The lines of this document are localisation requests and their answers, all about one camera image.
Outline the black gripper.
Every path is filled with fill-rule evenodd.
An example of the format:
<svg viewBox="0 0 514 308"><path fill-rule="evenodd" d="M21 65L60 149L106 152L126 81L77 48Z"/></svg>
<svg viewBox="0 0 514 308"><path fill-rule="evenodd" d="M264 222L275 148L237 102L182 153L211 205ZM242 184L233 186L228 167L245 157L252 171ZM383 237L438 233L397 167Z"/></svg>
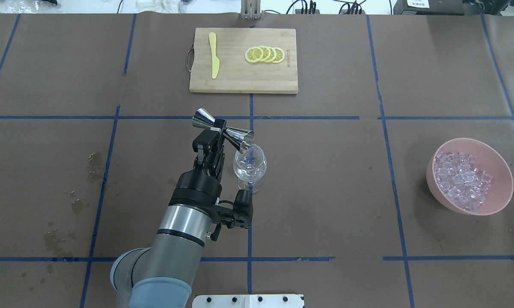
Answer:
<svg viewBox="0 0 514 308"><path fill-rule="evenodd" d="M169 204L211 210L222 191L224 137L218 137L217 130L203 130L192 149L196 153L193 169L181 174Z"/></svg>

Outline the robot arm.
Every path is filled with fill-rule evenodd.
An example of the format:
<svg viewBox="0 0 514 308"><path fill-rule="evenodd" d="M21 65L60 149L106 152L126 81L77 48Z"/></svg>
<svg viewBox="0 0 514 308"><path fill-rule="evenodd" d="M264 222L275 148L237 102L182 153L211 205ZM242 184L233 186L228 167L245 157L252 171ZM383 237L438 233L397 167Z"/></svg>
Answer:
<svg viewBox="0 0 514 308"><path fill-rule="evenodd" d="M222 222L223 132L202 131L193 142L193 168L177 181L151 247L122 254L110 272L118 308L184 308L212 224Z"/></svg>

